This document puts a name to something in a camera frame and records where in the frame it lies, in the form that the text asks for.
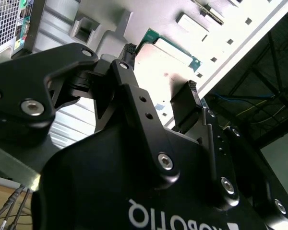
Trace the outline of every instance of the black metal bracket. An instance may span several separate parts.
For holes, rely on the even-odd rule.
[[[139,136],[140,152],[145,155],[144,167],[147,168],[147,176],[150,182],[157,188],[167,188],[179,177],[179,166],[177,165],[173,150],[166,137],[164,128],[159,120],[154,104],[149,93],[138,87],[132,67],[123,60],[114,60],[109,69],[108,76],[115,80],[116,90],[113,101],[116,97],[120,100],[111,101],[106,120],[102,126],[106,126],[115,114],[117,117],[124,117],[135,133]],[[122,105],[124,116],[116,111]],[[162,167],[160,156],[166,155],[169,158],[169,167]]]
[[[252,201],[252,206],[267,226],[288,229],[288,194],[280,181],[262,160],[264,157],[260,158],[238,130],[227,127],[225,134],[238,170],[238,183],[240,180],[243,184],[241,193]]]
[[[94,52],[74,43],[1,63],[0,139],[26,144],[41,142],[54,120],[53,105],[65,80],[97,61]],[[28,100],[39,102],[43,112],[38,116],[24,113],[21,104]]]
[[[235,207],[239,203],[239,192],[229,146],[214,113],[203,108],[196,83],[187,82],[171,100],[171,104],[180,132],[198,140],[208,155],[212,204],[221,210]]]

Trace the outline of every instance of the metal mesh panel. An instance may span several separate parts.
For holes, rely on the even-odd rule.
[[[15,36],[20,0],[0,0],[0,46]]]

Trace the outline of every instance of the cable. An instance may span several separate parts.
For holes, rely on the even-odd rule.
[[[254,107],[257,107],[259,110],[263,111],[264,113],[266,113],[267,115],[269,115],[272,119],[274,119],[279,125],[281,124],[274,116],[272,116],[271,114],[269,114],[267,111],[265,111],[264,109],[258,107],[257,105],[253,104],[252,102],[249,102],[247,100],[243,100],[241,99],[242,101],[245,101],[245,102],[248,102],[250,104],[252,104]]]
[[[21,217],[30,217],[31,215],[30,214],[21,214],[20,215]]]
[[[27,192],[25,193],[24,199],[23,199],[22,203],[19,206],[19,209],[18,209],[18,212],[16,214],[16,217],[15,217],[13,223],[10,225],[9,230],[14,230],[16,228],[17,221],[18,221],[18,219],[20,217],[21,211],[23,210],[23,207],[24,207],[24,205],[25,205],[25,203],[26,203],[26,201],[28,199],[29,194],[30,194],[30,189],[27,189]]]
[[[247,111],[250,111],[250,110],[253,109],[253,108],[256,108],[256,107],[258,108],[259,105],[261,105],[261,104],[263,104],[263,103],[266,103],[266,102],[267,102],[267,100],[264,100],[264,101],[259,102],[259,103],[257,103],[257,104],[250,103],[250,104],[253,104],[253,106],[250,107],[250,108],[248,108],[248,109],[246,109],[246,110],[244,110],[244,111],[242,111],[241,113],[237,114],[236,117],[238,117],[238,116],[246,113]],[[230,121],[227,122],[227,124],[225,125],[225,128],[228,127],[229,124],[230,124]]]
[[[285,108],[285,107],[286,107],[286,106],[281,107],[272,117],[275,117],[275,116],[276,116],[279,112],[281,112],[282,109]],[[269,117],[269,118],[267,118],[267,119],[265,119],[265,120],[262,120],[262,121],[258,121],[258,122],[251,123],[251,125],[256,125],[256,124],[260,124],[260,123],[262,123],[262,122],[266,122],[266,121],[268,121],[268,120],[271,120],[272,117]]]
[[[5,225],[6,225],[7,221],[8,221],[8,218],[10,217],[11,211],[13,210],[14,205],[16,204],[16,200],[17,200],[18,196],[14,199],[14,202],[11,204],[8,212],[6,213],[6,216],[5,216],[4,220],[3,220],[3,223],[0,226],[0,230],[4,230],[4,227],[5,227]]]
[[[8,207],[15,201],[15,199],[19,196],[19,194],[22,192],[24,189],[24,185],[21,184],[19,188],[17,188],[8,198],[8,200],[5,202],[3,207],[0,209],[0,216],[2,213],[8,209]]]

